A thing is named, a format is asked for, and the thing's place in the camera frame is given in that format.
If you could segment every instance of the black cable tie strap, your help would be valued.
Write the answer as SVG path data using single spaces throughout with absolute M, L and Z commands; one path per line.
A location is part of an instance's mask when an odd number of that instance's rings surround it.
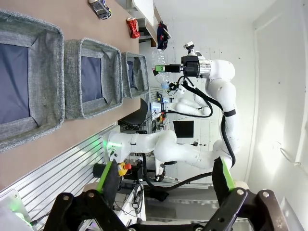
M 224 112 L 224 113 L 223 113 L 223 115 L 224 115 L 225 117 L 230 117 L 230 116 L 235 115 L 235 114 L 236 114 L 235 109 L 233 109 L 232 111 L 228 111 L 228 112 Z

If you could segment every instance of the storage bin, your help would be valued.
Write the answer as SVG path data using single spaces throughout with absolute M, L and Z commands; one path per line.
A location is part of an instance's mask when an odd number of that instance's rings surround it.
M 145 56 L 122 53 L 124 98 L 136 98 L 149 92 L 149 78 Z
M 0 10 L 0 152 L 63 123 L 63 62 L 59 28 Z
M 87 119 L 123 103 L 121 52 L 90 38 L 68 40 L 64 50 L 65 115 Z

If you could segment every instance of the screw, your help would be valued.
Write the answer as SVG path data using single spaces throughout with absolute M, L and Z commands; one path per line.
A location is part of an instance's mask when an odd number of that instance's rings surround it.
M 93 198 L 94 197 L 94 193 L 91 192 L 91 193 L 88 194 L 88 196 Z
M 263 192 L 262 195 L 266 198 L 270 196 L 268 192 Z
M 243 195 L 243 194 L 244 194 L 244 191 L 241 190 L 241 189 L 238 189 L 236 192 L 237 192 L 237 194 L 239 194 L 239 195 Z

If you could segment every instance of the brown table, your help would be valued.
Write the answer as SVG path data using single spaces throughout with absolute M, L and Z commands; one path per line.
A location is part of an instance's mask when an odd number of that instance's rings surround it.
M 107 1 L 112 16 L 97 18 L 87 0 L 0 0 L 0 8 L 28 14 L 57 25 L 64 39 L 96 39 L 122 52 L 139 53 L 137 39 L 129 37 L 130 17 L 115 0 Z M 93 119 L 65 121 L 54 133 L 0 154 L 0 190 L 63 153 L 89 136 L 140 108 L 139 99 L 124 99 L 121 107 Z

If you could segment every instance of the gray fabric basket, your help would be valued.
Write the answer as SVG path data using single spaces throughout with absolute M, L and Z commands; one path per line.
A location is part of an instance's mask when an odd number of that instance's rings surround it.
M 131 88 L 132 83 L 128 76 L 128 61 L 133 62 L 133 82 L 136 88 Z M 123 94 L 125 98 L 137 98 L 149 92 L 149 78 L 145 56 L 141 54 L 132 54 L 130 52 L 122 53 L 122 77 Z
M 28 47 L 30 117 L 0 124 L 0 152 L 55 131 L 64 121 L 64 39 L 49 23 L 0 10 L 0 43 Z
M 65 41 L 65 116 L 68 119 L 88 119 L 119 107 L 123 103 L 122 65 L 119 49 L 84 38 Z M 103 98 L 82 102 L 81 57 L 101 60 Z

